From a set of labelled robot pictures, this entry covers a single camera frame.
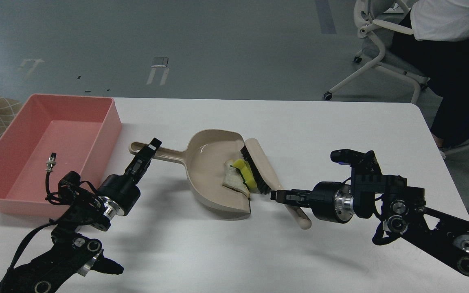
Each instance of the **metal connector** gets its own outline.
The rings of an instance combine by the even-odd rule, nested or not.
[[[51,153],[50,157],[48,158],[48,161],[46,161],[46,171],[47,172],[54,171],[54,166],[56,165],[55,156],[57,156],[56,153]]]

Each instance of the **brush bristles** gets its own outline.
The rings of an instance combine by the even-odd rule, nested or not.
[[[244,146],[240,150],[240,152],[242,153],[243,159],[249,163],[251,171],[253,171],[253,177],[256,181],[258,191],[263,195],[270,193],[270,186],[265,183],[264,178],[262,178],[262,175],[260,175],[260,172],[258,171],[258,168],[256,167],[253,159],[251,158],[251,154],[249,154],[249,150],[247,149],[247,147]]]

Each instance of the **black pants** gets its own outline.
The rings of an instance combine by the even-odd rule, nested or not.
[[[400,25],[412,27],[410,13]],[[430,89],[443,97],[430,131],[444,139],[445,147],[469,139],[469,39],[417,41],[395,33],[390,50],[429,77]]]

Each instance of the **white chair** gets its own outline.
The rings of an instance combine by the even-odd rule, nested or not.
[[[417,68],[389,51],[394,32],[413,35],[411,28],[397,24],[402,20],[402,17],[394,19],[392,14],[385,13],[394,3],[397,3],[402,8],[403,17],[409,12],[408,6],[402,0],[356,1],[354,5],[354,23],[358,28],[358,37],[364,40],[362,49],[354,57],[354,63],[360,63],[363,55],[371,60],[327,91],[323,96],[325,100],[330,100],[333,93],[367,70],[374,68],[409,82],[414,87],[411,103],[415,104],[417,102],[421,89],[426,89],[427,87],[428,78]]]

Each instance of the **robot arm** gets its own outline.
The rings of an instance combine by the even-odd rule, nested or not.
[[[374,214],[380,220],[372,238],[374,244],[386,245],[403,238],[469,276],[469,221],[426,207],[424,189],[407,186],[401,176],[383,175],[373,151],[337,150],[331,153],[331,160],[352,167],[350,185],[324,181],[312,191],[272,191],[271,199],[311,208],[318,219],[342,224],[354,214],[365,219]],[[376,200],[382,201],[381,213]],[[439,219],[435,228],[428,227],[424,215]]]
[[[104,257],[101,241],[85,237],[78,231],[84,225],[107,231],[115,215],[129,213],[140,197],[136,184],[161,144],[158,139],[153,139],[136,154],[123,175],[108,176],[98,189],[81,181],[81,176],[71,171],[60,180],[58,191],[50,192],[48,178],[55,165],[55,154],[52,154],[47,162],[46,200],[56,205],[69,204],[70,208],[59,219],[50,220],[24,238],[0,282],[0,293],[54,293],[73,274],[85,276],[91,270],[121,274],[123,267]],[[81,187],[84,183],[91,191]],[[14,267],[32,237],[48,226],[56,226],[52,231],[52,248],[30,263]]]

